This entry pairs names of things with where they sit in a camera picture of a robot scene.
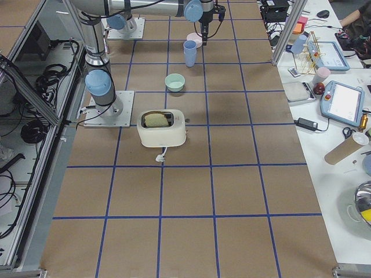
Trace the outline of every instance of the black box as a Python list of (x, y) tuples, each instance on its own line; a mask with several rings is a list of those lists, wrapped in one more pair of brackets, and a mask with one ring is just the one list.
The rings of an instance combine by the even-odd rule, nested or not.
[(287, 0), (262, 0), (261, 3), (261, 17), (266, 23), (286, 21), (290, 6)]

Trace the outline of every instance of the tablet screen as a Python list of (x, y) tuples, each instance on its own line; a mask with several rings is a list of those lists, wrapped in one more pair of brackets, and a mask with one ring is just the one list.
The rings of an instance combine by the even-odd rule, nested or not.
[(333, 43), (319, 43), (321, 60), (324, 67), (344, 67), (343, 59)]
[(329, 113), (355, 122), (360, 96), (359, 91), (336, 84)]

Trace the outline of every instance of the pink cup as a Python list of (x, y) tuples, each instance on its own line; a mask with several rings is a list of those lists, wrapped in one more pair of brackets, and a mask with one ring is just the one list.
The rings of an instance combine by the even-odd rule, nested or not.
[(327, 77), (331, 74), (331, 71), (328, 68), (321, 67), (318, 68), (317, 72), (315, 73), (312, 84), (315, 86), (318, 83), (323, 83)]

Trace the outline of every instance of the person's arm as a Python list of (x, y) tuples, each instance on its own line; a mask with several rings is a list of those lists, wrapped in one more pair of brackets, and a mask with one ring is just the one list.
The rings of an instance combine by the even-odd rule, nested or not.
[(361, 17), (361, 13), (359, 10), (355, 10), (344, 19), (340, 20), (340, 24), (342, 27), (348, 26), (349, 24), (355, 22), (357, 19)]

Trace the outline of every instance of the power adapter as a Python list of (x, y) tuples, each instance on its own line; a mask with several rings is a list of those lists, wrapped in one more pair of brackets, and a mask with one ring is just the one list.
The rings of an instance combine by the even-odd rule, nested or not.
[(303, 118), (298, 118), (298, 120), (294, 120), (294, 123), (297, 125), (297, 126), (300, 126), (304, 129), (308, 129), (308, 130), (311, 130), (311, 131), (317, 131), (318, 130), (318, 123), (316, 122), (312, 122), (311, 120), (306, 120), (306, 119), (303, 119)]

